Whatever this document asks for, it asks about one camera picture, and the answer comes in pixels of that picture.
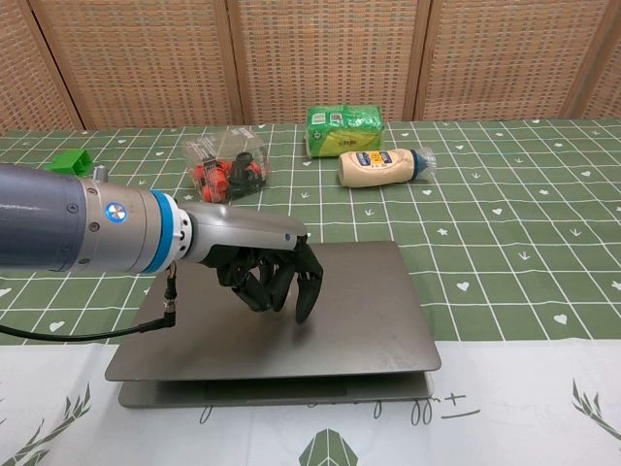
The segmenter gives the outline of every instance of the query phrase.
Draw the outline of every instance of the bottle label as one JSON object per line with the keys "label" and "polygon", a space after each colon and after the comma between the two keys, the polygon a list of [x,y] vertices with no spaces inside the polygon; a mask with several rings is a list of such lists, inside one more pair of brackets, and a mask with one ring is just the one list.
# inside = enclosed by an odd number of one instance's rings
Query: bottle label
{"label": "bottle label", "polygon": [[383,168],[392,163],[392,158],[386,150],[371,150],[368,152],[356,152],[358,163],[363,167]]}

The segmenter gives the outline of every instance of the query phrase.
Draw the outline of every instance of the wicker panel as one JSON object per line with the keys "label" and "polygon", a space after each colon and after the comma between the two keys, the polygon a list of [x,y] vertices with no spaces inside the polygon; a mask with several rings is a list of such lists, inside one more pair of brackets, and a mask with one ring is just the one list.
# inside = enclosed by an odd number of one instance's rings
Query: wicker panel
{"label": "wicker panel", "polygon": [[34,5],[87,126],[241,122],[230,98],[232,90],[238,96],[234,59],[232,53],[225,56],[218,39],[218,28],[224,27],[230,47],[228,20],[216,20],[216,5],[225,7],[220,0],[35,0]]}
{"label": "wicker panel", "polygon": [[301,122],[308,106],[343,103],[379,104],[384,118],[401,119],[416,6],[415,0],[234,0],[246,121]]}
{"label": "wicker panel", "polygon": [[69,110],[51,76],[54,70],[48,68],[18,6],[21,1],[0,0],[0,134],[71,128]]}
{"label": "wicker panel", "polygon": [[587,118],[621,118],[621,41],[605,65],[584,115]]}
{"label": "wicker panel", "polygon": [[556,117],[607,0],[444,0],[415,115]]}

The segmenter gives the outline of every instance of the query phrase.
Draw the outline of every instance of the robotic hand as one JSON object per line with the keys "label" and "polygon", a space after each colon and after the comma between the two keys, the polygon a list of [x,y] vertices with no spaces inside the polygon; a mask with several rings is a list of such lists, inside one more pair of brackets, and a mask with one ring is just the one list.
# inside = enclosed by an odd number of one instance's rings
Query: robotic hand
{"label": "robotic hand", "polygon": [[157,273],[198,262],[255,312],[279,311],[297,273],[302,323],[323,275],[307,238],[289,216],[0,164],[0,268]]}

